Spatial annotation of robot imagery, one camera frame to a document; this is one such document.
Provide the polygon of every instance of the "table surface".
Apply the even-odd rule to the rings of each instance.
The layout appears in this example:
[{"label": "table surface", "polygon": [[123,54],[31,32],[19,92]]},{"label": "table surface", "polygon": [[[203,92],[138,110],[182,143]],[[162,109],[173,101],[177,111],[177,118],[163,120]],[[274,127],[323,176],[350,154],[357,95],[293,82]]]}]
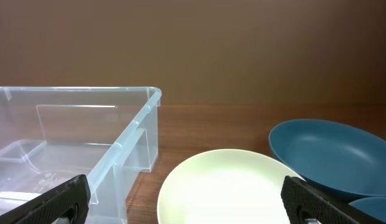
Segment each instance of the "table surface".
[{"label": "table surface", "polygon": [[289,119],[327,119],[386,140],[386,106],[161,106],[159,156],[140,173],[126,199],[128,222],[157,223],[157,198],[179,163],[212,149],[246,149],[270,155],[270,130]]}]

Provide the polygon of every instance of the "clear plastic bin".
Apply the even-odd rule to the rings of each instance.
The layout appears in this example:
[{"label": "clear plastic bin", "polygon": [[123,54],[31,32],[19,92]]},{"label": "clear plastic bin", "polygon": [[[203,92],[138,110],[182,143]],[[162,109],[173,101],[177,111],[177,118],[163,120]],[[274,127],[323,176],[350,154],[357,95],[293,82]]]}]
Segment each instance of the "clear plastic bin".
[{"label": "clear plastic bin", "polygon": [[158,155],[154,87],[0,87],[0,215],[85,174],[86,223],[126,223]]}]

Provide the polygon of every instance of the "dish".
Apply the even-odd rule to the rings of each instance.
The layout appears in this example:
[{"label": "dish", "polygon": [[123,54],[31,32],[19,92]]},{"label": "dish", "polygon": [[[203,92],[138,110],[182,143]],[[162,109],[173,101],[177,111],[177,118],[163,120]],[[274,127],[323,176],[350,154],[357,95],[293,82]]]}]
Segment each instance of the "dish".
[{"label": "dish", "polygon": [[386,197],[386,141],[332,121],[296,119],[273,128],[273,156],[345,202]]},{"label": "dish", "polygon": [[386,197],[369,197],[350,203],[354,208],[386,223]]},{"label": "dish", "polygon": [[256,152],[218,149],[195,155],[165,179],[159,223],[289,223],[280,196],[286,175],[299,177]]}]

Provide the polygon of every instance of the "cream plate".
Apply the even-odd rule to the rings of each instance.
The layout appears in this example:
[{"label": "cream plate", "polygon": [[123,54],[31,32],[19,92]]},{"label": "cream plate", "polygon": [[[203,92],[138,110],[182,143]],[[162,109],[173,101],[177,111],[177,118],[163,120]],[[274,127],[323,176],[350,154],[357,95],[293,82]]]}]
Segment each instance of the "cream plate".
[{"label": "cream plate", "polygon": [[281,188],[281,162],[239,149],[218,149],[179,164],[162,184],[160,224],[289,223]]}]

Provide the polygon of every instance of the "brown background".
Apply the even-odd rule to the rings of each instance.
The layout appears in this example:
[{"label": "brown background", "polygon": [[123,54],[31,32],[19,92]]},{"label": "brown background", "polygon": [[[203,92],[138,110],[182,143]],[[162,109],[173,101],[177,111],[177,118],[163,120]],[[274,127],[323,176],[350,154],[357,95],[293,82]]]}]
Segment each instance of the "brown background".
[{"label": "brown background", "polygon": [[0,85],[385,104],[386,0],[0,0]]}]

